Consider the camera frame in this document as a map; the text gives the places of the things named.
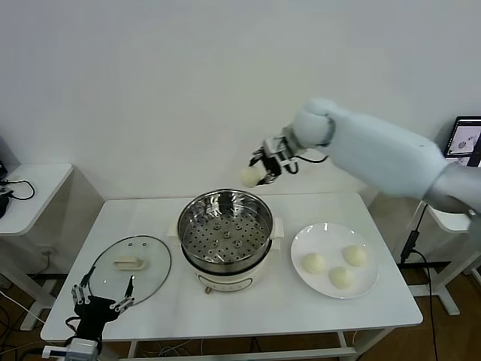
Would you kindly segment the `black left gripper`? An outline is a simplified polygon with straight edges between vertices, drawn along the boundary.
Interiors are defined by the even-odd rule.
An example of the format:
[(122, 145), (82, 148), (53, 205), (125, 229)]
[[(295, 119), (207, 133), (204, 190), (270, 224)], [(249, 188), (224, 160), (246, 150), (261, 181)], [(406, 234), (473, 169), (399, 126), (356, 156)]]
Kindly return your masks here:
[(124, 299), (117, 303), (112, 299), (90, 295), (91, 276), (92, 268), (71, 289), (74, 312), (80, 318), (75, 334), (78, 338), (101, 342), (105, 325), (117, 319), (117, 311), (125, 311), (135, 302), (132, 295), (135, 276), (129, 278)]

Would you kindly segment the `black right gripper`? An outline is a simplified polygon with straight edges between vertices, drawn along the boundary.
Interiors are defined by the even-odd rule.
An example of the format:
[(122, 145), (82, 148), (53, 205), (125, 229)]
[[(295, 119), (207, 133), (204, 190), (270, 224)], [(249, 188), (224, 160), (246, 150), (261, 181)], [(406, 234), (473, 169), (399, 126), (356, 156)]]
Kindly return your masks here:
[(282, 174), (282, 167), (276, 157), (267, 155), (263, 148), (253, 152), (249, 161), (249, 165), (256, 165), (257, 163), (263, 164), (265, 168), (265, 171), (257, 173), (258, 185), (272, 184)]

